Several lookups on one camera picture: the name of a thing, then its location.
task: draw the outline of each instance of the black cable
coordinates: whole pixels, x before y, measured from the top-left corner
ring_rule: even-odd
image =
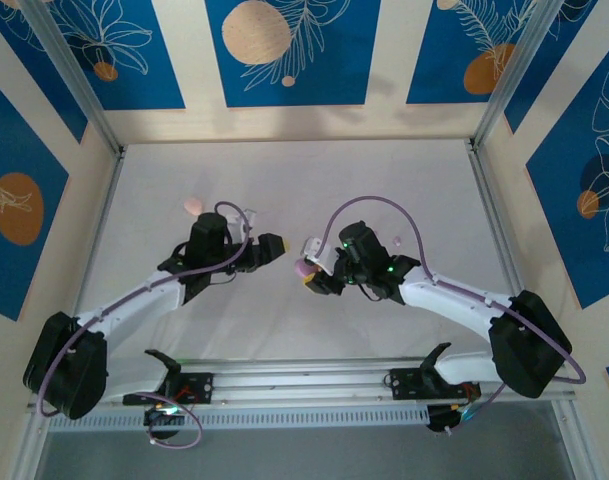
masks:
[[[371,297],[368,293],[366,293],[366,290],[364,290],[364,287],[361,284],[357,284],[358,287],[360,287],[360,291],[364,294],[364,296],[366,298],[368,298],[371,302],[379,302],[380,300],[382,300],[380,297],[378,297],[377,299]]]
[[[180,243],[177,247],[175,247],[175,249],[173,250],[173,254],[171,255],[173,258],[179,258],[180,256],[180,252],[182,251],[182,249],[188,245],[188,242],[182,242]]]

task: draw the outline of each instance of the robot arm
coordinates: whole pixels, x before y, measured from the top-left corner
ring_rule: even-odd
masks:
[[[489,342],[492,355],[475,352],[438,359],[450,344],[436,347],[437,355],[429,356],[432,363],[428,367],[439,377],[437,383],[445,382],[446,386],[470,381],[504,382],[526,397],[541,395],[564,359],[508,310],[518,312],[570,353],[570,342],[534,293],[524,290],[517,297],[509,297],[438,275],[429,278],[419,261],[403,255],[390,256],[364,222],[349,225],[339,236],[343,248],[338,249],[327,244],[320,250],[319,239],[306,241],[302,255],[314,269],[304,279],[310,290],[341,295],[346,285],[366,286],[380,299],[433,311]]]
[[[254,212],[244,213],[252,226]],[[203,213],[193,224],[189,240],[178,245],[138,287],[117,301],[78,317],[71,318],[63,312],[50,317],[24,373],[24,385],[37,393],[58,352],[76,332],[97,318],[101,321],[87,327],[57,365],[44,396],[51,405],[77,419],[102,399],[135,391],[158,391],[161,385],[171,382],[179,366],[160,352],[147,350],[143,357],[126,359],[115,359],[113,354],[147,321],[160,318],[200,294],[210,285],[213,273],[253,272],[285,253],[282,238],[271,233],[259,235],[256,244],[249,238],[244,247],[244,225],[239,215]],[[196,269],[202,273],[192,274]]]

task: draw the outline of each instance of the metal bar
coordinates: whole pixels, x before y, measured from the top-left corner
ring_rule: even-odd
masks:
[[[479,149],[484,144],[493,127],[501,118],[504,109],[515,93],[531,60],[533,60],[533,57],[537,53],[537,49],[546,37],[550,25],[555,20],[560,8],[562,8],[564,1],[547,0],[537,2],[533,15],[524,28],[524,32],[515,46],[514,53],[497,82],[495,90],[491,94],[484,115],[475,129],[473,135],[473,146],[475,149]]]
[[[511,293],[518,295],[524,289],[524,281],[512,253],[514,247],[510,239],[513,238],[513,232],[509,227],[510,222],[507,221],[508,216],[500,208],[500,197],[497,194],[491,172],[488,170],[488,162],[485,159],[482,160],[483,149],[473,149],[470,142],[467,142],[466,147],[504,277],[511,288]]]
[[[48,431],[48,419],[37,413],[23,414],[24,436],[17,442],[16,451],[13,455],[14,462],[11,465],[9,480],[33,480],[46,442]]]
[[[75,59],[57,23],[48,10],[48,4],[40,0],[17,0],[24,18],[44,47],[62,80],[70,90],[86,118],[95,126],[106,146],[116,158],[122,147],[111,128],[100,101],[91,88],[86,75]]]
[[[404,358],[351,358],[301,360],[180,360],[187,372],[213,372],[222,374],[276,374],[318,373],[350,371],[382,371],[391,368],[417,367],[424,357]]]
[[[582,480],[607,479],[575,401],[558,400],[552,402],[552,406],[575,477]]]
[[[111,181],[108,186],[108,191],[106,192],[106,197],[104,198],[104,204],[102,205],[102,211],[100,213],[100,218],[97,222],[97,228],[95,229],[95,235],[93,236],[93,243],[91,244],[91,251],[88,256],[88,260],[86,262],[86,269],[84,270],[84,276],[82,277],[82,283],[80,285],[79,292],[77,294],[77,298],[75,299],[75,304],[73,306],[73,313],[77,315],[80,313],[80,306],[84,301],[84,295],[86,295],[86,289],[88,287],[88,282],[91,278],[91,273],[93,271],[93,265],[95,264],[95,258],[97,257],[97,252],[99,249],[99,244],[102,240],[102,235],[104,234],[104,228],[106,227],[106,222],[108,221],[108,215],[111,210],[111,205],[113,204],[113,198],[115,197],[115,192],[117,191],[117,184],[120,179],[120,175],[122,174],[122,167],[124,166],[124,154],[126,150],[124,150],[120,156],[117,158],[117,162],[113,168],[113,173],[111,175]]]

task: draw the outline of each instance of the enclosure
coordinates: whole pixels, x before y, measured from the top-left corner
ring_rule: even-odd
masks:
[[[295,272],[363,195],[408,210],[440,276],[539,294],[586,383],[535,401],[506,389],[452,437],[426,429],[444,400],[396,399],[391,369],[488,341],[357,288],[315,295]],[[22,383],[44,322],[145,281],[188,240],[187,200],[233,202],[251,236],[290,244],[111,357],[156,349],[212,374],[193,409],[204,440],[149,445],[121,397],[44,419]],[[359,220],[421,257],[376,201],[342,212],[329,242]],[[480,387],[484,401],[498,384]],[[175,428],[171,442],[197,430]],[[0,478],[169,469],[609,478],[609,0],[0,0]]]

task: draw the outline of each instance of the wallpaper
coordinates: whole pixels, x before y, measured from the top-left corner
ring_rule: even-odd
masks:
[[[537,0],[434,0],[407,103],[486,102]]]
[[[587,307],[609,294],[609,52],[527,168]]]
[[[46,5],[106,110],[184,108],[150,0],[52,0]],[[0,32],[58,109],[60,97],[68,98],[66,89],[15,0],[0,0]]]
[[[0,91],[0,314],[17,320],[68,173]]]
[[[566,0],[504,110],[517,131],[598,0]]]
[[[206,0],[228,107],[361,105],[379,0]]]

